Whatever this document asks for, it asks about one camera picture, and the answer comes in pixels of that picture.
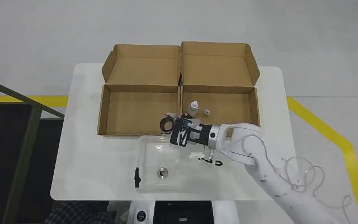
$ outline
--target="black tape roll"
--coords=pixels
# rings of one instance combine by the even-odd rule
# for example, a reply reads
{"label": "black tape roll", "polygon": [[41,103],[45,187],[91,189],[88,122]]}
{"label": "black tape roll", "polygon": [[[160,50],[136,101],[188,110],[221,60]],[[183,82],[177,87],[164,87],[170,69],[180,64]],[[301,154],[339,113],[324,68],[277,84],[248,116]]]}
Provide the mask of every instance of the black tape roll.
{"label": "black tape roll", "polygon": [[[165,125],[170,122],[172,123],[172,127],[170,129],[166,129]],[[161,120],[161,122],[159,123],[159,126],[162,130],[162,132],[168,134],[168,133],[171,133],[173,131],[173,128],[174,128],[174,119],[170,116],[166,116],[165,118],[163,118]]]}

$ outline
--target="cable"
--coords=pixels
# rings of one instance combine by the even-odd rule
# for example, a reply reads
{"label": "cable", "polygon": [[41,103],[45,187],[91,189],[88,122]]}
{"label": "cable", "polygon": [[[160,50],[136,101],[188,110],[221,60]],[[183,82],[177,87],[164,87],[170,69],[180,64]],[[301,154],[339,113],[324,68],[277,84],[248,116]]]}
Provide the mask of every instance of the cable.
{"label": "cable", "polygon": [[[242,143],[241,143],[242,150],[243,150],[244,153],[246,153],[247,155],[251,155],[251,153],[246,152],[245,146],[244,146],[244,142],[245,142],[245,140],[246,140],[248,137],[252,137],[252,136],[253,136],[253,137],[256,137],[258,140],[260,140],[261,144],[263,145],[263,148],[265,149],[265,157],[266,157],[266,160],[268,161],[268,163],[270,164],[270,166],[273,168],[274,173],[278,174],[278,173],[276,172],[276,167],[272,164],[272,162],[270,161],[270,159],[269,159],[269,157],[268,157],[268,155],[267,155],[267,149],[266,149],[265,143],[264,143],[264,141],[263,141],[259,136],[254,135],[254,134],[249,134],[249,135],[247,135],[247,136],[244,136],[244,137],[242,137],[242,138],[240,138],[240,139],[234,141],[234,142],[231,143],[231,144],[235,144],[235,143],[238,143],[238,142],[242,141]],[[291,182],[291,179],[290,179],[290,176],[289,176],[289,174],[288,174],[288,164],[289,164],[289,161],[292,160],[292,159],[294,159],[294,158],[295,158],[295,159],[298,158],[298,159],[304,160],[304,161],[306,161],[308,164],[310,164],[310,168],[305,171],[304,184],[303,184],[303,185],[299,185],[299,184],[294,184],[294,183],[292,183],[292,182]],[[346,217],[346,219],[347,219],[347,221],[348,221],[348,223],[351,224],[351,221],[350,221],[350,219],[348,218],[348,215],[347,215],[346,210],[345,210],[345,208],[346,208],[347,206],[349,206],[349,205],[351,204],[351,202],[352,202],[352,198],[351,198],[350,195],[344,196],[344,198],[343,198],[343,200],[342,200],[342,206],[339,206],[339,207],[338,207],[338,206],[330,206],[330,205],[327,205],[327,204],[325,204],[323,201],[321,201],[320,199],[318,199],[318,198],[316,197],[315,192],[316,192],[316,190],[318,190],[318,189],[323,185],[324,178],[325,178],[324,170],[323,170],[320,166],[314,166],[314,165],[313,165],[310,161],[308,161],[306,158],[296,157],[296,156],[295,156],[295,157],[291,157],[291,158],[289,158],[288,160],[286,160],[285,172],[286,172],[286,175],[287,175],[287,177],[288,177],[288,180],[286,180],[281,174],[278,174],[278,176],[280,176],[280,177],[281,177],[282,179],[284,179],[288,184],[290,184],[290,186],[292,187],[292,189],[293,189],[294,191],[296,191],[296,192],[298,192],[298,193],[304,193],[304,192],[306,192],[307,187],[310,186],[310,185],[313,183],[313,180],[314,180],[314,178],[315,178],[315,168],[318,168],[318,169],[321,170],[321,172],[322,172],[322,180],[321,180],[321,182],[317,185],[317,187],[315,187],[315,188],[313,189],[313,191],[312,191],[313,197],[315,197],[315,198],[317,199],[317,201],[319,201],[323,206],[326,206],[326,207],[331,208],[331,209],[342,209],[342,210],[343,210],[343,213],[344,213],[344,215],[345,215],[345,217]],[[308,175],[308,173],[310,172],[310,170],[313,170],[313,177],[312,177],[312,180],[311,180],[309,183],[307,183],[307,175]],[[303,189],[303,190],[297,190],[298,187],[303,187],[304,189]]]}

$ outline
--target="metal part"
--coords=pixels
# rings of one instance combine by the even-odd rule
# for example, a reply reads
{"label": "metal part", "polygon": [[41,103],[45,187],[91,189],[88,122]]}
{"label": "metal part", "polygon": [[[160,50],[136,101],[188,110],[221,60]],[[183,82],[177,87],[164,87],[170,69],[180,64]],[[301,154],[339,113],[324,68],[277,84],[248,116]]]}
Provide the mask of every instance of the metal part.
{"label": "metal part", "polygon": [[161,167],[161,168],[159,168],[159,170],[157,171],[157,175],[158,175],[158,177],[160,178],[160,179],[164,179],[164,178],[166,178],[166,177],[168,177],[168,170],[167,170],[167,168],[165,168],[165,167]]}
{"label": "metal part", "polygon": [[181,118],[186,118],[186,119],[192,119],[192,116],[188,113],[185,113],[183,115],[180,116]]}
{"label": "metal part", "polygon": [[6,207],[2,218],[2,223],[15,223],[23,186],[26,180],[27,170],[31,160],[32,148],[35,143],[37,129],[40,123],[41,113],[45,110],[61,119],[64,119],[65,115],[22,94],[19,94],[14,90],[6,88],[3,85],[0,85],[0,92],[12,96],[25,104],[32,105],[32,111],[27,123],[26,133],[22,141],[20,154],[18,156],[16,169],[11,183],[11,189],[7,197]]}
{"label": "metal part", "polygon": [[48,113],[51,113],[53,115],[56,115],[58,116],[59,118],[62,118],[64,119],[65,118],[65,115],[52,109],[52,108],[49,108],[48,106],[45,106],[39,102],[36,102],[35,100],[32,100],[30,98],[28,98],[27,96],[24,96],[22,94],[19,94],[18,92],[15,92],[14,90],[11,90],[3,85],[0,85],[0,92],[6,94],[6,95],[9,95],[9,96],[12,96],[18,100],[21,100],[22,102],[25,102],[27,104],[30,104],[32,106],[37,106],[39,107],[41,110],[45,110],[47,111]]}
{"label": "metal part", "polygon": [[218,139],[218,133],[219,133],[220,126],[217,124],[214,124],[211,127],[210,133],[209,133],[209,140],[208,140],[208,146],[211,149],[216,148],[216,140]]}
{"label": "metal part", "polygon": [[213,159],[213,155],[214,155],[214,150],[210,150],[209,160],[212,160],[212,159]]}
{"label": "metal part", "polygon": [[208,160],[210,157],[211,149],[209,149],[207,146],[204,146],[204,160]]}
{"label": "metal part", "polygon": [[25,185],[27,169],[29,168],[32,147],[35,143],[37,128],[39,127],[42,110],[32,106],[29,122],[20,154],[18,156],[15,174],[12,179],[11,189],[7,198],[3,223],[15,223],[18,205],[20,203],[23,186]]}
{"label": "metal part", "polygon": [[208,110],[208,109],[205,109],[205,110],[204,110],[204,115],[205,115],[205,116],[208,116],[208,115],[210,115],[210,110]]}

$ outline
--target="black panel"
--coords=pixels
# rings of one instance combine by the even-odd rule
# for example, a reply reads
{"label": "black panel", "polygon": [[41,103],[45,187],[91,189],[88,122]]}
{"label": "black panel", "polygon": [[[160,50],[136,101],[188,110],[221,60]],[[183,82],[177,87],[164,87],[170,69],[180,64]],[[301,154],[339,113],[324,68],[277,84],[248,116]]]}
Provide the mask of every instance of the black panel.
{"label": "black panel", "polygon": [[32,106],[28,104],[0,104],[0,218],[17,165]]}
{"label": "black panel", "polygon": [[214,224],[211,201],[156,201],[153,224]]}
{"label": "black panel", "polygon": [[63,120],[40,120],[17,223],[43,222],[51,213],[50,196]]}

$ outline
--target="person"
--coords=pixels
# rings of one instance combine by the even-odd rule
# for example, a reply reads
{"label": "person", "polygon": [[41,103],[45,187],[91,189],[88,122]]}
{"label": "person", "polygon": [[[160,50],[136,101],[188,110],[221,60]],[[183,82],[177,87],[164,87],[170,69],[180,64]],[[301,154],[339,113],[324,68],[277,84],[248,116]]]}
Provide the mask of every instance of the person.
{"label": "person", "polygon": [[72,200],[63,202],[44,221],[45,224],[113,224],[116,211],[107,211],[109,201]]}

